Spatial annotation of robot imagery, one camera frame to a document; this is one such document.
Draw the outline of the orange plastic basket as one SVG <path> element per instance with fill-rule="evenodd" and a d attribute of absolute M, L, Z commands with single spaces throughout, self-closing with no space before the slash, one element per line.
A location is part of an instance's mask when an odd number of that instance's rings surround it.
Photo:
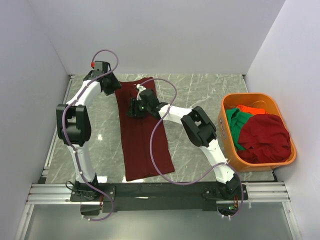
<path fill-rule="evenodd" d="M 230 93 L 218 115 L 224 151 L 238 172 L 292 163 L 296 148 L 276 102 L 263 93 Z"/>

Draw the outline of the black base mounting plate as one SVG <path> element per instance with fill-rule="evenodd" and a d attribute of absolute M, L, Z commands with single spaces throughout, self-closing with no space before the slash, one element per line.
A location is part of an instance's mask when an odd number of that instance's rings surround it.
<path fill-rule="evenodd" d="M 229 204 L 247 200 L 246 186 L 229 190 L 225 185 L 209 181 L 180 186 L 172 183 L 101 183 L 101 195 L 85 184 L 73 186 L 72 203 L 97 203 L 104 213 L 118 211 L 202 210 L 217 211 L 218 202 Z"/>

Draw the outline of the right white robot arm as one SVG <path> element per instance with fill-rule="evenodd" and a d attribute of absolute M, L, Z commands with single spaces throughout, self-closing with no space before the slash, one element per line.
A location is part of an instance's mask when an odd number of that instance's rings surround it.
<path fill-rule="evenodd" d="M 132 118 L 151 115 L 158 119 L 153 128 L 149 140 L 149 154 L 151 162 L 157 171 L 169 183 L 187 186 L 195 184 L 199 179 L 191 182 L 175 182 L 167 178 L 158 168 L 153 155 L 153 139 L 157 128 L 163 121 L 178 123 L 183 126 L 190 142 L 202 150 L 211 168 L 204 173 L 206 176 L 210 171 L 214 171 L 216 181 L 222 184 L 219 193 L 222 198 L 230 200 L 234 198 L 237 191 L 240 191 L 240 199 L 243 201 L 244 188 L 237 171 L 228 164 L 228 159 L 223 154 L 216 134 L 216 127 L 200 107 L 182 108 L 173 106 L 172 103 L 160 102 L 155 92 L 150 88 L 145 88 L 142 84 L 136 86 L 137 96 L 130 99 L 128 115 Z"/>

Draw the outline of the green t-shirt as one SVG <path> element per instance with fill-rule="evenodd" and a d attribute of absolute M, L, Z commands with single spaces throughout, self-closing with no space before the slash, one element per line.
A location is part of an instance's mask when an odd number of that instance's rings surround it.
<path fill-rule="evenodd" d="M 249 118 L 251 118 L 253 115 L 247 112 L 243 112 L 239 108 L 227 109 L 225 113 L 232 141 L 236 150 L 245 150 L 245 148 L 238 143 L 240 132 L 243 126 L 248 122 Z"/>

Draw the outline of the red t-shirt in basket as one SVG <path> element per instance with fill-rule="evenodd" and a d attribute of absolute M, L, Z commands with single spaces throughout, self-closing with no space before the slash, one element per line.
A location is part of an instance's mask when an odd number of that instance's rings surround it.
<path fill-rule="evenodd" d="M 282 119 L 274 114 L 257 114 L 242 127 L 238 143 L 245 150 L 238 156 L 250 164 L 283 163 L 291 155 L 291 138 Z"/>

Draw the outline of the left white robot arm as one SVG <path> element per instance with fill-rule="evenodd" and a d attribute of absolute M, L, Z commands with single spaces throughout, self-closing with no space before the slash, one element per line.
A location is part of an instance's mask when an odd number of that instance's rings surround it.
<path fill-rule="evenodd" d="M 78 201 L 94 201 L 102 196 L 89 154 L 92 127 L 88 108 L 100 93 L 109 96 L 122 87 L 110 63 L 92 61 L 91 68 L 76 94 L 56 107 L 57 135 L 67 146 L 75 168 L 71 197 Z"/>

